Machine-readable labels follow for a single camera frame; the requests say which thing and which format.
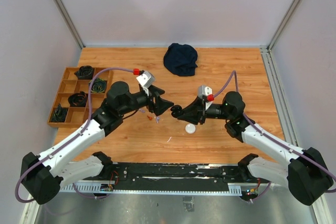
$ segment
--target wooden table surface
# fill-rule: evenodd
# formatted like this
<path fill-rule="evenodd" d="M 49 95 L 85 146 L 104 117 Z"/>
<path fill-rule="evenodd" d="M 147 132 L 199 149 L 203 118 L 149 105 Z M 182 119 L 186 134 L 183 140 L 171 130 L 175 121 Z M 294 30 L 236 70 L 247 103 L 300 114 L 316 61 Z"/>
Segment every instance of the wooden table surface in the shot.
<path fill-rule="evenodd" d="M 154 85 L 166 91 L 162 98 L 183 108 L 195 99 L 200 85 L 210 86 L 216 93 L 235 69 L 239 91 L 246 103 L 246 114 L 265 130 L 283 138 L 259 49 L 196 50 L 198 68 L 193 77 L 175 76 L 163 66 L 166 48 L 84 48 L 78 65 L 148 70 L 156 78 Z M 119 80 L 129 84 L 131 93 L 138 92 L 138 82 L 131 73 L 115 71 L 113 82 Z M 215 102 L 221 103 L 230 90 L 234 90 L 234 80 Z M 150 121 L 147 115 L 153 116 L 146 111 L 126 119 L 114 132 L 91 145 L 75 160 L 82 160 L 98 151 L 116 162 L 233 164 L 249 153 L 270 159 L 258 149 L 231 138 L 226 133 L 223 120 L 207 119 L 205 124 L 196 126 L 194 134 L 188 134 L 185 132 L 187 122 L 173 118 L 170 111 L 160 116 L 158 124 L 155 119 Z M 55 143 L 74 130 L 60 128 Z"/>

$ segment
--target navy blue cloth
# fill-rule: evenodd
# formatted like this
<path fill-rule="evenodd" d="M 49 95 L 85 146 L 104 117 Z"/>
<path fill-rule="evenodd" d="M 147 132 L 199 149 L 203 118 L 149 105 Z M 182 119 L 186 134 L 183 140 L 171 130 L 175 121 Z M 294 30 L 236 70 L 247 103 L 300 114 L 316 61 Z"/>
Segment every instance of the navy blue cloth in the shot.
<path fill-rule="evenodd" d="M 172 43 L 163 57 L 163 64 L 177 76 L 194 76 L 197 56 L 192 46 Z"/>

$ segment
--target coiled black cable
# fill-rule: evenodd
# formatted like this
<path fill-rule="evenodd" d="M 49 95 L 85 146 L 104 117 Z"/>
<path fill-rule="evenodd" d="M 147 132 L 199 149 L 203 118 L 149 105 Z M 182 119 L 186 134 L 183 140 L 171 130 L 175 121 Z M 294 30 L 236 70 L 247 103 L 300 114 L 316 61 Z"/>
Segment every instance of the coiled black cable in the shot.
<path fill-rule="evenodd" d="M 92 85 L 91 92 L 92 93 L 104 93 L 106 91 L 107 81 L 97 78 Z"/>
<path fill-rule="evenodd" d="M 95 69 L 92 66 L 81 66 L 78 71 L 75 72 L 78 80 L 91 80 Z"/>
<path fill-rule="evenodd" d="M 68 109 L 62 108 L 61 104 L 57 105 L 53 115 L 51 116 L 51 122 L 53 123 L 64 123 L 65 118 L 67 117 Z"/>
<path fill-rule="evenodd" d="M 88 95 L 85 94 L 85 92 L 83 91 L 72 94 L 68 98 L 70 107 L 85 107 L 87 100 L 88 100 Z"/>

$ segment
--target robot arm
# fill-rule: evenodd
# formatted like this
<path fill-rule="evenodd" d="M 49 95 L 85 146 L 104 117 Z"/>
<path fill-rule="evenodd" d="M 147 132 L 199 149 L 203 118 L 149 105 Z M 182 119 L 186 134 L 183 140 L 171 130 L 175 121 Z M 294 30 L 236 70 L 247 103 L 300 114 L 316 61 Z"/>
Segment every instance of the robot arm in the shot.
<path fill-rule="evenodd" d="M 137 80 L 139 92 L 132 94 L 127 83 L 115 82 L 107 92 L 107 98 L 92 115 L 89 124 L 86 121 L 70 136 L 39 155 L 28 153 L 23 158 L 21 175 L 34 164 L 45 160 L 32 169 L 22 181 L 39 204 L 50 201 L 61 188 L 71 183 L 105 172 L 104 168 L 110 165 L 111 161 L 106 160 L 101 153 L 95 153 L 80 162 L 69 162 L 91 144 L 114 131 L 123 122 L 125 114 L 147 107 L 150 112 L 159 116 L 174 105 L 173 102 L 160 97 L 165 91 L 152 85 L 155 78 L 149 72 L 142 71 Z M 55 154 L 55 150 L 61 146 L 65 147 Z"/>
<path fill-rule="evenodd" d="M 298 155 L 309 157 L 327 169 L 317 150 L 312 147 L 304 150 L 265 131 L 244 114 L 245 103 L 238 92 L 228 92 L 221 104 L 213 101 L 211 88 L 200 86 L 196 99 L 190 105 L 185 108 L 175 105 L 171 108 L 172 116 L 196 125 L 205 123 L 207 118 L 223 119 L 231 137 L 260 149 L 278 162 L 249 154 L 238 163 L 245 181 L 256 177 L 286 186 L 305 205 L 311 205 L 333 185 L 329 175 Z"/>

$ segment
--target small white disc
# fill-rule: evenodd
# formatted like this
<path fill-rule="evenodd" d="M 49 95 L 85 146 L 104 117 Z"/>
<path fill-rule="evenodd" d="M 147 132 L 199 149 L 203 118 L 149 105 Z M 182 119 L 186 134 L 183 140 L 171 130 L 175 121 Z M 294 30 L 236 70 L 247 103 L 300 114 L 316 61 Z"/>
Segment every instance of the small white disc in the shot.
<path fill-rule="evenodd" d="M 185 131 L 189 134 L 193 134 L 196 131 L 196 127 L 192 123 L 187 124 L 187 126 L 185 127 Z"/>

